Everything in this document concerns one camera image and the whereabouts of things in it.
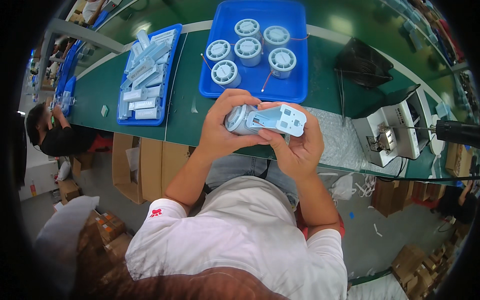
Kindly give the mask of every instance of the bubble wrap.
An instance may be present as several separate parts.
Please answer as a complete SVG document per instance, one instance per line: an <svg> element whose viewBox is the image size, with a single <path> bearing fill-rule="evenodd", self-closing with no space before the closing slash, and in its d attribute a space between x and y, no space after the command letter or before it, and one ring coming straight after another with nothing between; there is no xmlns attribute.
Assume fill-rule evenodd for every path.
<svg viewBox="0 0 480 300"><path fill-rule="evenodd" d="M368 170L394 176L398 174L401 165L400 157L392 160L384 168L367 161L351 118L345 118L346 124L342 126L341 115L316 108L305 107L305 109L320 123L325 143L325 150L320 158L321 164L354 171ZM290 137L285 136L285 140L288 143Z"/></svg>

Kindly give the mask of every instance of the jeans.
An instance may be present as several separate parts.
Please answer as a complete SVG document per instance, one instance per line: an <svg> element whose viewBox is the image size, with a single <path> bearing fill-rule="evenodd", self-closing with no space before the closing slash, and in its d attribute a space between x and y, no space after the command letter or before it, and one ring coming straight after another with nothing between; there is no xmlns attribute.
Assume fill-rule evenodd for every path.
<svg viewBox="0 0 480 300"><path fill-rule="evenodd" d="M267 159L265 158L230 154L219 158L212 163L212 167L205 183L210 189L214 190L230 179L244 175L259 176L266 169ZM285 193L295 211L299 202L297 186L292 178L285 175L278 168L276 160L271 161L265 180L273 183Z"/></svg>

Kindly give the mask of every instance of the red paw print logo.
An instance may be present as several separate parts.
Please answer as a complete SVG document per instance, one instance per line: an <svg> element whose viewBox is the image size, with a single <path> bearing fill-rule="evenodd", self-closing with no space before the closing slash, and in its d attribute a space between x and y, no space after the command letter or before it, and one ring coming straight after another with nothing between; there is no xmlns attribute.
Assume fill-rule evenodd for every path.
<svg viewBox="0 0 480 300"><path fill-rule="evenodd" d="M150 218L155 217L155 216L159 216L161 214L162 214L161 209L154 209L154 210L152 210L152 214L150 215Z"/></svg>

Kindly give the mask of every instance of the green workbench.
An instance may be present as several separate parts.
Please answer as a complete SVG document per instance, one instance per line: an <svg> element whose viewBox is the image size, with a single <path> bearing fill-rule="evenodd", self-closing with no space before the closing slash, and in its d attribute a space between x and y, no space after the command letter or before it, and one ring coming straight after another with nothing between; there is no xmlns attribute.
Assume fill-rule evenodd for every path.
<svg viewBox="0 0 480 300"><path fill-rule="evenodd" d="M421 39L423 49L416 51L411 41L401 33L400 27L405 21L403 17L383 2L379 0L303 2L307 8L307 24L360 38L410 69L443 100L453 101L454 78L443 57L424 39ZM142 28L147 32L153 32L176 23L190 24L212 20L218 3L219 1L205 3L185 0L166 5L160 0L133 1L130 6L105 23L98 32L128 44L136 39L136 32ZM204 52L208 35L209 30L180 35L168 83L167 101L170 105L167 107L168 111L162 125L134 127L117 124L119 86L128 53L107 60L77 81L74 93L77 101L69 117L70 121L112 132L197 146L204 117L213 104L212 99L204 98L198 91L203 63L199 54ZM340 114L341 107L333 68L334 58L342 48L342 44L327 38L316 36L308 38L309 92L302 105ZM91 65L107 54L108 52L97 49L83 64ZM78 75L84 70L85 67L77 67L75 73ZM346 116L352 116L366 105L378 101L384 93L415 84L398 70L391 70L390 73L394 78L392 81L370 91L348 80L345 81ZM426 95L430 107L434 108L437 102ZM106 117L100 114L103 105L109 108ZM269 146L244 148L239 153L275 158ZM418 159L409 162L406 177L427 178L431 173L433 158L434 155L426 147ZM440 158L440 165L444 166L445 159L446 148ZM449 177L444 170L442 176Z"/></svg>

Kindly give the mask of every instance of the person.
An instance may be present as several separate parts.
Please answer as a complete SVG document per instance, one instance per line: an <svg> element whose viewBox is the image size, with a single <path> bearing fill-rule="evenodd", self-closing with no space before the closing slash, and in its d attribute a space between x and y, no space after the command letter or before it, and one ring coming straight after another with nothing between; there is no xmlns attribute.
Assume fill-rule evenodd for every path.
<svg viewBox="0 0 480 300"><path fill-rule="evenodd" d="M259 110L290 105L307 117L304 134L291 136L288 145L267 129L234 135L224 118L243 104ZM270 145L277 162L232 154L258 144ZM150 204L128 247L124 266L130 281L112 282L110 295L346 299L339 215L316 173L323 150L318 120L301 106L262 103L245 90L225 90L205 117L198 147L164 198ZM200 212L187 217L205 184L212 191ZM306 240L292 209L298 201Z"/></svg>
<svg viewBox="0 0 480 300"><path fill-rule="evenodd" d="M82 16L85 19L85 23L89 25L95 24L98 15L102 12L102 9L107 5L105 0L87 0Z"/></svg>
<svg viewBox="0 0 480 300"><path fill-rule="evenodd" d="M55 117L60 126L53 127L51 117ZM50 156L68 156L82 152L109 152L113 140L96 129L70 125L59 105L50 113L44 103L37 104L28 112L26 130L33 146Z"/></svg>
<svg viewBox="0 0 480 300"><path fill-rule="evenodd" d="M473 181L469 180L464 189L447 186L445 194L431 212L439 212L442 216L453 216L460 223L471 224L475 217L478 199L470 193Z"/></svg>

